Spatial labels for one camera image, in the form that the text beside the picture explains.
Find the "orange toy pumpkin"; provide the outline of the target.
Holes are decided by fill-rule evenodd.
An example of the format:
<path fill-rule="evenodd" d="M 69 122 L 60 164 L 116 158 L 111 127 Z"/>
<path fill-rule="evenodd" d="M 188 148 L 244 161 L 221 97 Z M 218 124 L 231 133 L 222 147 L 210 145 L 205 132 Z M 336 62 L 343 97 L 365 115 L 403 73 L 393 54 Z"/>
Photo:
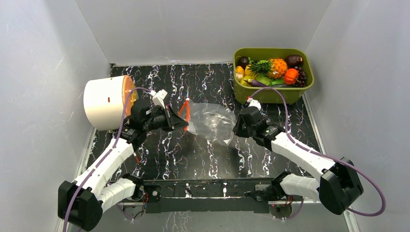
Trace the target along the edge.
<path fill-rule="evenodd" d="M 284 75 L 284 83 L 287 85 L 293 85 L 296 83 L 297 78 L 299 76 L 299 72 L 296 69 L 290 68 L 286 71 Z"/>

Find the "white cylinder orange lid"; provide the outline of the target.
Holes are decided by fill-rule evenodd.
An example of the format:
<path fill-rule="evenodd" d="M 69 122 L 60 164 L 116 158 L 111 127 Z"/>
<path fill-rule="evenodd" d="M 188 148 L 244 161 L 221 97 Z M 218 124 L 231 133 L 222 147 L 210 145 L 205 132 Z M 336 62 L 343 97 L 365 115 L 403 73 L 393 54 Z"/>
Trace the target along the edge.
<path fill-rule="evenodd" d="M 91 125 L 98 131 L 118 129 L 123 110 L 125 116 L 129 116 L 133 102 L 138 99 L 135 91 L 129 100 L 126 100 L 133 88 L 135 84 L 128 75 L 88 81 L 84 90 L 83 105 Z"/>

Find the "yellow toy starfruit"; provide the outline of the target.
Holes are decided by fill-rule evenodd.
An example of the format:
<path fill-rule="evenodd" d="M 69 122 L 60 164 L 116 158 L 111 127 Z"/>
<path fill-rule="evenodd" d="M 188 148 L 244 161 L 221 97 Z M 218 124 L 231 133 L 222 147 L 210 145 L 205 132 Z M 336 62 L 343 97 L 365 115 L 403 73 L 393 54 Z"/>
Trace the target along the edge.
<path fill-rule="evenodd" d="M 253 87 L 253 85 L 251 85 L 251 84 L 248 82 L 248 80 L 251 80 L 250 76 L 244 76 L 244 77 L 239 81 L 239 83 L 240 83 L 241 85 L 243 85 L 243 86 L 246 86 L 246 87 Z"/>

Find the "toy pineapple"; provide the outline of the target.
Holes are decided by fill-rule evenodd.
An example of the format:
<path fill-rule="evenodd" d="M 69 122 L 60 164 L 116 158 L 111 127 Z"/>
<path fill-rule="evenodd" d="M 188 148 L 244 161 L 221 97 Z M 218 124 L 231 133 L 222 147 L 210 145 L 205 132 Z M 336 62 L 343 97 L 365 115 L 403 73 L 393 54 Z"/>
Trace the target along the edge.
<path fill-rule="evenodd" d="M 259 60 L 252 62 L 252 71 L 256 75 L 266 75 L 271 79 L 278 79 L 285 75 L 288 70 L 286 62 L 281 58 L 271 58 L 269 60 Z"/>

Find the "dark purple toy mangosteen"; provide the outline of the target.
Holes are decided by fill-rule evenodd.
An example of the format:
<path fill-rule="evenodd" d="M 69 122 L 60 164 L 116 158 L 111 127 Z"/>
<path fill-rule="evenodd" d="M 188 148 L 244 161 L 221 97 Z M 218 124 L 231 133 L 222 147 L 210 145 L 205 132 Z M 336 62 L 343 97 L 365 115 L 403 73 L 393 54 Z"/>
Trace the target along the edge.
<path fill-rule="evenodd" d="M 242 56 L 238 59 L 236 65 L 245 69 L 250 64 L 249 57 Z"/>

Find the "dark maroon toy fruit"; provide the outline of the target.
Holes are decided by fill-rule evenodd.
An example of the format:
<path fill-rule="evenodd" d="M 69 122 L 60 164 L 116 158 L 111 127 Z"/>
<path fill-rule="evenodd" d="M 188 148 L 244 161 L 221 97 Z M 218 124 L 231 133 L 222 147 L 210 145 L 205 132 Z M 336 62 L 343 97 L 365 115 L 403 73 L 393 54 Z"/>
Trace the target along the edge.
<path fill-rule="evenodd" d="M 288 68 L 292 68 L 302 65 L 304 59 L 301 55 L 289 55 L 284 59 L 284 61 L 286 62 Z"/>

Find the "clear orange zip top bag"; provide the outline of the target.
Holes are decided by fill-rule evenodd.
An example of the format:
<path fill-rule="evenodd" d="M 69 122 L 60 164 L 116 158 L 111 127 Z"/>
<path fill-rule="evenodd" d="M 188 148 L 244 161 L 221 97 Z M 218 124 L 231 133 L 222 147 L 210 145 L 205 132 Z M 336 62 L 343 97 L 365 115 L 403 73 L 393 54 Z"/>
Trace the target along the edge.
<path fill-rule="evenodd" d="M 215 103 L 194 103 L 186 98 L 178 116 L 188 122 L 185 131 L 212 143 L 228 146 L 234 137 L 235 114 Z"/>

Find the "toy garlic bulb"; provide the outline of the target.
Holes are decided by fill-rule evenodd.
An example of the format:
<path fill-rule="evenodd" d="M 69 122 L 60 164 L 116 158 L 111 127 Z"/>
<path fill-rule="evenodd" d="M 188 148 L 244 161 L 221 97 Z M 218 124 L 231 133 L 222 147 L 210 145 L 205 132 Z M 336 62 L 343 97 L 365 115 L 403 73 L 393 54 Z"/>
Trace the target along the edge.
<path fill-rule="evenodd" d="M 236 73 L 236 74 L 235 74 L 235 77 L 236 77 L 236 79 L 237 79 L 238 81 L 241 81 L 244 76 L 243 76 L 243 74 L 241 74 L 241 73 Z"/>

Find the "green toy cabbage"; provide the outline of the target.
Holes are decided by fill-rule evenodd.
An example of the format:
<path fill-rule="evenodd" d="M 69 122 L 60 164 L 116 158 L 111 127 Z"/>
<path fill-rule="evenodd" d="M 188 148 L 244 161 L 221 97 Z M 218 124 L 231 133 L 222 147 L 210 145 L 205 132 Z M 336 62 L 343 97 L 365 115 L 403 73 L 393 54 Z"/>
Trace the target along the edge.
<path fill-rule="evenodd" d="M 270 86 L 271 85 L 271 78 L 267 77 L 266 75 L 258 75 L 255 78 L 256 81 L 266 85 L 266 86 Z"/>

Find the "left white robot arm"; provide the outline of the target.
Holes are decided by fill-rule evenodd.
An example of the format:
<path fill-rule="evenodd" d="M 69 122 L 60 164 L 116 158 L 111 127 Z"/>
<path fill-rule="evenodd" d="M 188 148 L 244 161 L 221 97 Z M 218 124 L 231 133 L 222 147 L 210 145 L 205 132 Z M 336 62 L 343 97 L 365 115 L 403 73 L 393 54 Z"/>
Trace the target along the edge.
<path fill-rule="evenodd" d="M 58 217 L 85 231 L 92 230 L 106 210 L 124 199 L 159 201 L 159 186 L 145 185 L 142 179 L 131 174 L 123 175 L 114 183 L 109 180 L 142 145 L 150 131 L 170 132 L 189 125 L 167 104 L 152 108 L 134 103 L 131 114 L 122 117 L 121 122 L 103 154 L 84 173 L 71 182 L 64 181 L 58 189 Z"/>

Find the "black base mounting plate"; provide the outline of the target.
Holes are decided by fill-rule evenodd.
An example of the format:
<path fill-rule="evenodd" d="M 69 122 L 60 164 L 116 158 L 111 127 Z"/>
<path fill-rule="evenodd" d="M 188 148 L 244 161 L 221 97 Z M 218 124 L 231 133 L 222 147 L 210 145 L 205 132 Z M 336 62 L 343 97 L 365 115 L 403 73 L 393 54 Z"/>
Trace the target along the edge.
<path fill-rule="evenodd" d="M 274 190 L 272 178 L 145 180 L 148 213 L 176 211 L 270 213 L 272 206 L 285 206 L 289 214 L 300 196 Z"/>

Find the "green toy lettuce leaf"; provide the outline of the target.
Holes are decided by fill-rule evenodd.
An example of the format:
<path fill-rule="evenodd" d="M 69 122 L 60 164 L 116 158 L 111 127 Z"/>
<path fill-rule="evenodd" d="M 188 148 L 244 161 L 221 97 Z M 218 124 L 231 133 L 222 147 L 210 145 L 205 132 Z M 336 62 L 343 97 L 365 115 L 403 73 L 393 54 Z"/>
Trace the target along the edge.
<path fill-rule="evenodd" d="M 278 78 L 278 79 L 272 79 L 270 85 L 279 85 L 279 84 L 284 84 L 283 78 Z"/>

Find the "yellow toy bell pepper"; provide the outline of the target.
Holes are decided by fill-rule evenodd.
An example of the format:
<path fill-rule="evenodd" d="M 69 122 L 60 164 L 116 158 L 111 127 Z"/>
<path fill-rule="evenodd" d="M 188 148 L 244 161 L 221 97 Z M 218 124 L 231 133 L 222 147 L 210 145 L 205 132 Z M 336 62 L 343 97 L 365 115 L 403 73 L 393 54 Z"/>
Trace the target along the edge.
<path fill-rule="evenodd" d="M 245 67 L 244 76 L 251 76 L 252 78 L 254 78 L 256 76 L 255 72 L 252 71 L 252 66 L 251 65 L 247 65 Z"/>

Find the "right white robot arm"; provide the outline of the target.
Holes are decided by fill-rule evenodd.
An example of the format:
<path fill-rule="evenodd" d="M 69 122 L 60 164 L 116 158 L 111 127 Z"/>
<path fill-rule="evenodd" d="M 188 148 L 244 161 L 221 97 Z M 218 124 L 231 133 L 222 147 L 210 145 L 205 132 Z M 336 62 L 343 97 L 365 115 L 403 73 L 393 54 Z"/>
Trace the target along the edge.
<path fill-rule="evenodd" d="M 254 192 L 248 193 L 257 201 L 285 200 L 296 195 L 319 201 L 331 213 L 340 215 L 364 192 L 349 159 L 335 162 L 315 155 L 311 147 L 290 139 L 283 127 L 268 122 L 255 106 L 240 111 L 233 132 L 239 137 L 252 138 L 258 145 L 286 157 L 311 175 L 299 176 L 284 171 L 264 189 L 256 187 Z"/>

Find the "orange yellow toy pear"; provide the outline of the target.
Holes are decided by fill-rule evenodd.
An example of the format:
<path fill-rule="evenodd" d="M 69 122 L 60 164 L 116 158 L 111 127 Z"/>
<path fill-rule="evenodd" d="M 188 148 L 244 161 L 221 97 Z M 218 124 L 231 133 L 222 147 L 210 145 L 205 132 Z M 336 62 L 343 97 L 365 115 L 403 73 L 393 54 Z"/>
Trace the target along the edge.
<path fill-rule="evenodd" d="M 244 75 L 244 69 L 241 66 L 236 66 L 235 73 L 240 74 L 240 75 Z"/>

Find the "dark red toy grapes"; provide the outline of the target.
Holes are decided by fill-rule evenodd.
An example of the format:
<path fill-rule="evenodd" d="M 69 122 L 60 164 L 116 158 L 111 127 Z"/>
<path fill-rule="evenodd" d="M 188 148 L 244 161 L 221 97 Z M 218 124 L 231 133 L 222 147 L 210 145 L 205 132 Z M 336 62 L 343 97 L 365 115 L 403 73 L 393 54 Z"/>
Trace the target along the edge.
<path fill-rule="evenodd" d="M 298 77 L 296 79 L 295 85 L 297 87 L 306 87 L 308 78 L 306 72 L 299 66 L 295 66 L 294 69 L 298 71 Z"/>

